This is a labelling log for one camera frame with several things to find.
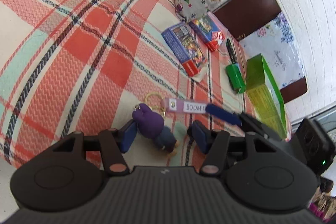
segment plaid blanket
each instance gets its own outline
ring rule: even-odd
[[[174,0],[0,0],[0,156],[19,167],[72,131],[120,128],[150,92],[253,113],[231,90],[227,53],[200,42],[208,73],[199,83],[187,77],[161,36],[178,22]],[[235,49],[245,73],[237,42]],[[181,142],[177,155],[168,160],[138,134],[127,163],[198,169],[204,155],[186,135],[195,119],[241,135],[211,116],[168,113],[165,124]],[[100,165],[99,153],[87,158]]]

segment purple plush keychain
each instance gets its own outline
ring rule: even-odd
[[[175,139],[169,127],[165,126],[163,117],[153,112],[146,104],[139,104],[132,113],[133,119],[138,124],[142,136],[152,139],[154,144],[174,156],[179,142]]]

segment keychain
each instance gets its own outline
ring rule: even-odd
[[[158,96],[163,100],[161,94],[150,93],[145,98],[145,103],[135,106],[132,117],[138,125],[139,132],[142,136],[152,139],[154,144],[161,150],[166,150],[169,157],[176,155],[176,147],[179,141],[176,140],[171,129],[165,126],[164,119],[166,117],[165,108],[162,106],[148,106],[148,98],[150,96]]]

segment black device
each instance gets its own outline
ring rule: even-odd
[[[244,138],[193,122],[191,135],[201,129],[212,139],[199,173],[189,166],[131,172],[120,152],[127,130],[71,133],[13,174],[20,209],[4,223],[322,223],[307,209],[315,174],[265,139],[263,124],[246,121]],[[92,150],[104,170],[85,160]]]
[[[307,166],[321,175],[332,164],[335,145],[316,120],[304,119],[294,135],[303,150]]]

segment green box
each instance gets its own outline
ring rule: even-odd
[[[287,131],[284,100],[262,54],[247,60],[246,93],[260,120],[285,139]]]

